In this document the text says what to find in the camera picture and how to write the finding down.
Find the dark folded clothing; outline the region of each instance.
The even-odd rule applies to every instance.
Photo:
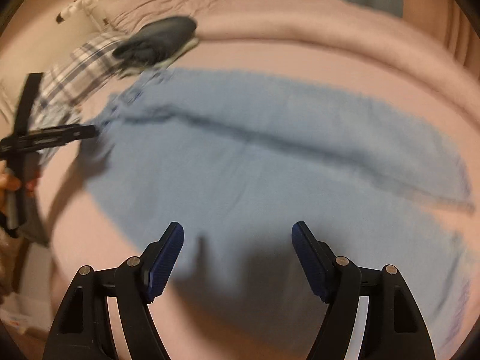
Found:
[[[152,66],[170,58],[194,34],[197,23],[187,16],[167,17],[147,24],[121,43],[113,56],[124,67]]]

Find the mattress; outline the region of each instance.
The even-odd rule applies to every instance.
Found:
[[[207,40],[175,64],[179,67],[247,69],[328,84],[383,99],[394,107],[420,116],[446,133],[464,158],[478,206],[480,190],[480,130],[464,110],[452,106],[442,94],[411,75],[387,67],[369,57],[318,45],[287,40]],[[111,79],[84,105],[85,120],[98,114],[109,94],[130,86],[135,78]],[[40,210],[51,231],[51,248],[63,286],[56,286],[59,298],[80,266],[94,269],[118,266],[139,255],[133,243],[112,224],[85,191],[75,170],[78,144],[63,147],[45,169],[39,185]],[[443,226],[458,232],[474,253],[480,251],[477,211],[458,211],[425,206]],[[109,299],[112,329],[118,353],[128,359],[115,304]],[[150,305],[153,320],[172,359],[304,359],[247,337],[241,331],[208,315],[194,303],[180,297],[168,284],[164,294]],[[459,323],[452,325],[451,340],[441,349],[439,359],[448,359],[458,349],[480,314],[480,275],[459,299]]]

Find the plaid blanket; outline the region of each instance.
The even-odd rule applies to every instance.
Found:
[[[30,129],[80,122],[79,105],[117,71],[121,61],[112,53],[126,38],[121,32],[102,33],[45,72],[32,109]],[[42,162],[54,152],[55,149],[46,149]]]

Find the blue towel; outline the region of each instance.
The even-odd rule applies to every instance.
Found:
[[[100,139],[80,153],[87,189],[140,250],[184,226],[172,281],[196,304],[308,352],[326,306],[291,245],[303,220],[359,266],[396,265],[437,352],[452,340],[467,253],[406,196],[469,203],[470,189],[454,145],[424,121],[328,87],[169,69],[144,73],[94,122]],[[352,353],[365,302],[359,315]]]

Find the folded clothes pile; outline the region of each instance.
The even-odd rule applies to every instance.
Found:
[[[115,58],[123,60],[121,75],[170,65],[198,44],[193,37],[196,28],[197,23],[187,16],[167,17],[147,24],[113,52]]]

